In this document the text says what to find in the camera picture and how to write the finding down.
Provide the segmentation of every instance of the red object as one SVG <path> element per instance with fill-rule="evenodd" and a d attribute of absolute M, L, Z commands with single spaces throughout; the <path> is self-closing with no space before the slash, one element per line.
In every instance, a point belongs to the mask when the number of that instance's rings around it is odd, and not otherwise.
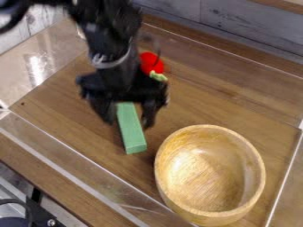
<path fill-rule="evenodd" d="M 143 73 L 146 73 L 149 76 L 151 75 L 153 71 L 155 71 L 157 74 L 163 74 L 165 63 L 161 59 L 158 59 L 158 56 L 154 53 L 145 52 L 141 55 L 141 59 L 142 59 L 142 71 L 143 71 Z"/>

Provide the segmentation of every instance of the black robotic arm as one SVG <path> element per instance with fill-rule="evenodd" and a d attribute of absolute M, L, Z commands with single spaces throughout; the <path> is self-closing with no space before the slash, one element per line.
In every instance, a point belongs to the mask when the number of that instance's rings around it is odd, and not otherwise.
<path fill-rule="evenodd" d="M 11 15 L 0 34 L 18 25 L 36 4 L 64 7 L 84 32 L 96 72 L 79 76 L 76 83 L 103 121 L 114 123 L 116 103 L 136 102 L 142 104 L 143 126 L 151 127 L 158 111 L 167 105 L 169 85 L 141 70 L 141 9 L 128 0 L 0 0 L 0 13 Z"/>

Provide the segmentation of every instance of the wooden table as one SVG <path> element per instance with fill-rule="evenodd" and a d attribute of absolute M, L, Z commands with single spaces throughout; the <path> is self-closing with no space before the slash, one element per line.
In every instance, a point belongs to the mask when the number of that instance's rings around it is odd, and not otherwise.
<path fill-rule="evenodd" d="M 145 29 L 162 43 L 173 93 L 173 103 L 161 111 L 155 128 L 146 132 L 149 152 L 126 155 L 119 127 L 106 125 L 79 98 L 75 78 L 92 71 L 86 52 L 14 104 L 11 110 L 161 202 L 153 163 L 165 138 L 195 124 L 214 124 L 235 130 L 262 154 L 267 187 L 249 216 L 231 226 L 263 226 L 301 134 L 297 128 L 303 113 L 299 66 L 291 67 L 290 72 L 287 66 L 293 63 L 273 58 L 269 65 L 278 61 L 286 63 L 286 67 L 277 70 L 265 66 L 263 60 L 255 62 L 245 58 L 242 51 L 231 54 L 207 42 L 175 35 L 175 25 L 171 32 L 151 26 Z M 267 61 L 267 55 L 259 52 L 258 57 L 262 56 Z M 7 137 L 0 136 L 0 141 L 2 161 L 88 225 L 134 225 Z M 94 178 L 86 171 L 80 172 L 83 177 Z"/>

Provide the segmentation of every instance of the white wall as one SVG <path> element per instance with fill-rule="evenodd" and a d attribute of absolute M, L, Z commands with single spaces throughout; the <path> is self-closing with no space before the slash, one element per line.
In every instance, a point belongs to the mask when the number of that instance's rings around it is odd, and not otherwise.
<path fill-rule="evenodd" d="M 167 19 L 207 25 L 234 35 L 303 55 L 303 15 L 250 0 L 134 0 Z"/>
<path fill-rule="evenodd" d="M 0 54 L 19 45 L 27 38 L 40 32 L 46 27 L 59 22 L 66 16 L 62 8 L 34 7 L 16 28 L 0 35 Z M 0 17 L 0 25 L 7 22 L 6 16 Z"/>

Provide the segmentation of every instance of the green rectangular block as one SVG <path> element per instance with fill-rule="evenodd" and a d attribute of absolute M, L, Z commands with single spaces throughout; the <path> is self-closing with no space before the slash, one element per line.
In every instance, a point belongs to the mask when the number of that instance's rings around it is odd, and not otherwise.
<path fill-rule="evenodd" d="M 146 136 L 132 103 L 118 104 L 118 117 L 127 154 L 145 152 L 147 150 Z"/>

